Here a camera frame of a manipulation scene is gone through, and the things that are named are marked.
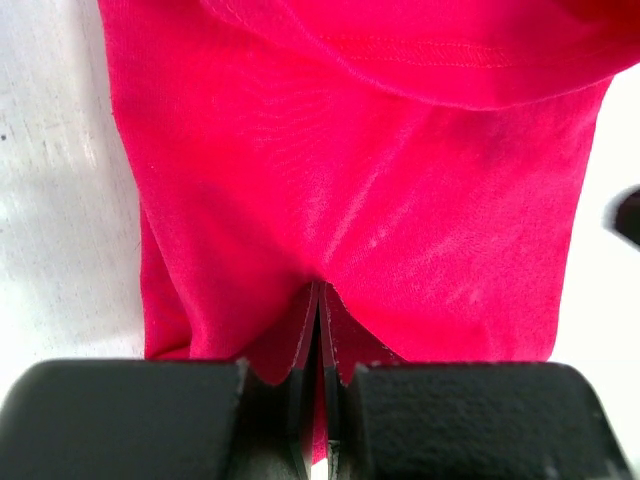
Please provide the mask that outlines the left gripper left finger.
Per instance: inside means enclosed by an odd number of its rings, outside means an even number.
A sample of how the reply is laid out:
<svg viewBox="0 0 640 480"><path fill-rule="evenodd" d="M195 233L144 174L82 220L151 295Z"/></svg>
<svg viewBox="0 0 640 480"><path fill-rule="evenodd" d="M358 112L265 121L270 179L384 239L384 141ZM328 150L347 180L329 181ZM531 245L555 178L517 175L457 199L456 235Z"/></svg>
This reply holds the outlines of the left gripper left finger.
<svg viewBox="0 0 640 480"><path fill-rule="evenodd" d="M1 409L5 479L307 479L318 287L235 361L50 360Z"/></svg>

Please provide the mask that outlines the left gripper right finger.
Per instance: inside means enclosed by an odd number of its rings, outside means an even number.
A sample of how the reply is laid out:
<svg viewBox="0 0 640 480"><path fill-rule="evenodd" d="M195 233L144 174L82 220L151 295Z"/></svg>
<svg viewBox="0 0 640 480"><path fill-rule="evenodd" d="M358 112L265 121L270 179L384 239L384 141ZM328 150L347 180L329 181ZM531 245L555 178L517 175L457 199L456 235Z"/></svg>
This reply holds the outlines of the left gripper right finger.
<svg viewBox="0 0 640 480"><path fill-rule="evenodd" d="M557 363L410 363L319 290L333 479L630 479L598 396Z"/></svg>

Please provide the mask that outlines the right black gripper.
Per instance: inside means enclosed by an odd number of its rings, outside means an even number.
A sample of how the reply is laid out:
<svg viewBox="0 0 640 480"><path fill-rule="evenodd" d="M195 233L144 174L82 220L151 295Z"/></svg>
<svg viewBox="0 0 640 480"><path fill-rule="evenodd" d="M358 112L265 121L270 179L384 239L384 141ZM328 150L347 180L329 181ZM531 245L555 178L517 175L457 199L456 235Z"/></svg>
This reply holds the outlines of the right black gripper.
<svg viewBox="0 0 640 480"><path fill-rule="evenodd" d="M635 248L640 246L640 188L634 185L620 193L613 204L612 229Z"/></svg>

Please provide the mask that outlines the magenta t shirt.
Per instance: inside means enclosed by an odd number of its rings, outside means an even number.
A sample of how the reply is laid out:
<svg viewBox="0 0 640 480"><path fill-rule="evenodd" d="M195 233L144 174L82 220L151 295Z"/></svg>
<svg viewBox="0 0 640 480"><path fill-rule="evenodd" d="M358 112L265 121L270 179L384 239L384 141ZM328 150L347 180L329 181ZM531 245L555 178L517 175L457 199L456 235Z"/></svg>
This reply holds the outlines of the magenta t shirt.
<svg viewBox="0 0 640 480"><path fill-rule="evenodd" d="M103 1L139 191L144 354L289 370L545 361L635 1Z"/></svg>

